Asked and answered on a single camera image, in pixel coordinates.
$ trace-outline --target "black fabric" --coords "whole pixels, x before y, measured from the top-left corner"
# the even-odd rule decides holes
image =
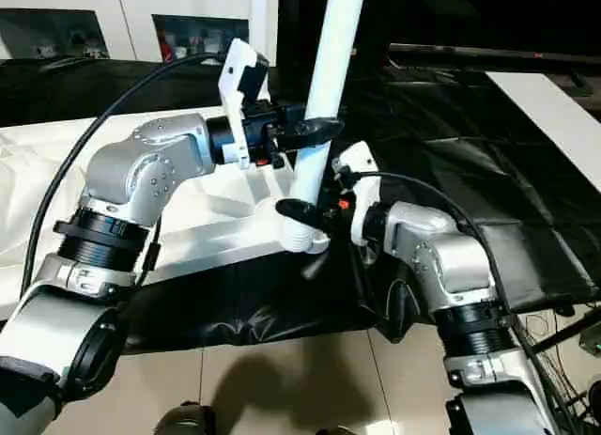
[[[98,61],[40,71],[39,64],[0,66],[3,125],[93,116],[156,67]],[[125,111],[219,104],[218,74],[186,67]],[[306,99],[310,74],[271,75],[275,99]],[[424,179],[462,205],[483,227],[516,311],[597,296],[601,197],[485,75],[354,68],[344,106],[346,127],[332,151],[366,140],[380,170]],[[326,177],[324,189],[332,186]],[[451,212],[413,185],[385,180],[382,196]],[[303,278],[315,261],[281,253],[145,287],[127,310],[129,349],[255,344],[374,325],[398,341],[424,314],[410,270],[389,257],[365,271],[357,250],[337,242],[319,273]]]

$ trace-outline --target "white plastic pipe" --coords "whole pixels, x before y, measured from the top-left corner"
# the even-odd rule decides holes
[[[269,57],[269,0],[251,0],[251,16],[249,18],[249,43],[256,52]],[[259,99],[269,100],[268,77],[261,87]]]
[[[336,117],[347,78],[363,0],[328,0],[305,118]],[[290,198],[315,204],[330,143],[298,152]],[[289,252],[308,252],[315,231],[285,218],[280,243]]]

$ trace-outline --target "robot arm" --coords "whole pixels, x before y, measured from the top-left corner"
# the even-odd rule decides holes
[[[294,200],[280,201],[276,209],[334,235],[344,232],[343,225],[356,245],[375,242],[413,270],[445,348],[449,383],[461,390],[447,403],[451,433],[484,435],[494,427],[499,433],[559,435],[538,374],[510,333],[480,242],[441,210],[380,203],[377,177],[349,180],[354,172],[378,170],[364,142],[332,165],[350,188],[345,192],[355,194],[354,208],[346,210],[351,214],[321,213]]]
[[[242,120],[267,61],[239,39],[220,77],[227,117],[152,120],[92,158],[79,208],[54,231],[59,250],[42,266],[0,333],[0,433],[41,433],[65,403],[94,395],[112,378],[127,339],[119,310],[135,290],[134,265],[177,186],[218,163],[247,167],[279,157],[265,126],[285,111]]]

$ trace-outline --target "black cable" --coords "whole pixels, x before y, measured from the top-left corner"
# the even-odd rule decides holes
[[[50,204],[62,182],[63,178],[67,175],[69,168],[75,162],[75,159],[80,154],[80,152],[84,149],[85,144],[90,140],[92,135],[100,128],[100,126],[106,121],[107,118],[116,113],[121,107],[127,103],[133,95],[136,94],[140,89],[146,86],[148,83],[153,82],[157,78],[163,76],[165,73],[175,69],[184,64],[189,64],[192,62],[202,62],[207,59],[217,59],[222,60],[223,57],[221,54],[215,53],[201,53],[201,54],[193,54],[188,57],[184,57],[182,59],[178,59],[177,61],[169,62],[167,64],[163,64],[158,68],[154,69],[147,76],[139,80],[135,85],[130,87],[124,94],[122,94],[118,99],[113,102],[100,116],[98,116],[91,125],[85,130],[85,132],[80,136],[77,140],[65,160],[60,164],[58,170],[54,174],[54,177],[48,188],[46,189],[46,193],[41,199],[39,203],[38,212],[36,213],[36,217],[34,218],[34,222],[31,227],[31,234],[29,235],[29,243],[27,244],[27,252],[25,254],[25,262],[23,266],[23,280],[21,282],[21,296],[29,289],[31,285],[31,279],[34,270],[34,261],[36,259],[36,249],[38,248],[38,240],[39,234],[41,233],[42,224],[44,222],[44,217],[46,216],[46,212],[50,207]]]
[[[560,328],[559,328],[559,322],[557,321],[557,313],[555,313],[554,311],[553,311],[553,319],[555,321],[555,334],[557,334],[557,332],[560,330]],[[562,353],[560,351],[559,343],[555,345],[555,356],[557,357],[557,362],[559,364],[559,367],[560,367],[560,370],[562,373],[562,380],[565,382],[566,387],[569,388],[568,397],[572,397],[572,396],[570,396],[570,391],[572,392],[572,394],[574,396],[578,396],[578,391],[576,391],[576,387],[570,381],[570,379],[567,377],[567,373],[565,372],[565,367],[563,367]]]
[[[399,179],[401,181],[417,184],[417,185],[427,189],[431,193],[437,195],[442,200],[444,200],[445,203],[447,203],[451,208],[453,208],[456,212],[458,212],[461,217],[463,217],[465,219],[466,224],[473,231],[473,235],[476,238],[476,240],[482,244],[482,247],[485,249],[486,256],[488,257],[488,262],[490,263],[490,272],[492,273],[492,277],[495,281],[496,289],[497,289],[497,291],[499,293],[499,297],[501,299],[501,304],[503,305],[503,308],[504,308],[507,316],[513,315],[513,312],[511,311],[511,306],[509,305],[509,300],[507,299],[507,295],[505,294],[505,289],[502,285],[501,273],[499,271],[499,266],[497,265],[497,261],[495,260],[495,257],[492,253],[492,250],[490,249],[490,245],[488,244],[488,241],[486,240],[483,231],[475,223],[475,221],[467,214],[467,212],[465,210],[463,210],[463,208],[461,208],[459,206],[459,204],[456,203],[449,195],[445,194],[444,192],[442,192],[438,188],[432,186],[431,184],[426,183],[425,181],[416,179],[414,177],[409,177],[407,175],[402,175],[402,174],[395,174],[395,173],[391,173],[391,172],[354,172],[351,174],[350,177],[351,177],[351,179],[356,179],[356,180],[363,179],[366,177],[382,177],[385,179]],[[541,381],[547,387],[549,392],[552,394],[553,399],[555,399],[555,401],[560,409],[560,412],[563,414],[563,417],[565,418],[565,421],[566,421],[567,425],[569,426],[570,432],[573,435],[579,434],[579,432],[577,431],[576,426],[574,424],[574,421],[572,419],[572,414],[565,406],[565,402],[563,401],[563,398],[562,398],[562,395],[561,395],[559,389],[557,388],[557,386],[555,385],[555,383],[553,382],[551,377],[548,375],[547,371],[543,367],[543,364],[541,363],[539,358],[536,356],[536,353],[534,352],[532,346],[526,339],[526,335],[524,332],[524,328],[521,324],[521,321],[519,320],[519,318],[513,318],[513,320],[514,320],[514,323],[513,323],[512,327],[514,329],[514,333],[516,334],[517,341],[519,342],[520,346],[524,349],[524,352],[526,353],[528,358],[531,360],[532,365],[534,366],[534,368],[536,369],[536,372],[538,373],[538,375],[541,378]]]
[[[159,217],[157,223],[154,225],[154,235],[152,235],[152,241],[146,250],[146,256],[144,261],[142,262],[142,270],[140,271],[140,275],[135,282],[136,287],[140,287],[144,284],[146,277],[150,271],[154,271],[154,266],[159,256],[159,237],[161,236],[161,225],[162,225],[162,217]]]

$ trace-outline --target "beige floor tile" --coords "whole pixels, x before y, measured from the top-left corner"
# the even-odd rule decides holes
[[[416,324],[395,345],[376,330],[369,334],[398,435],[448,435],[444,404],[455,392],[446,379],[436,328]]]
[[[44,435],[151,435],[161,417],[198,400],[201,350],[122,357],[107,388],[67,406]]]
[[[365,331],[207,348],[201,388],[219,435],[308,435],[338,424],[392,433]]]

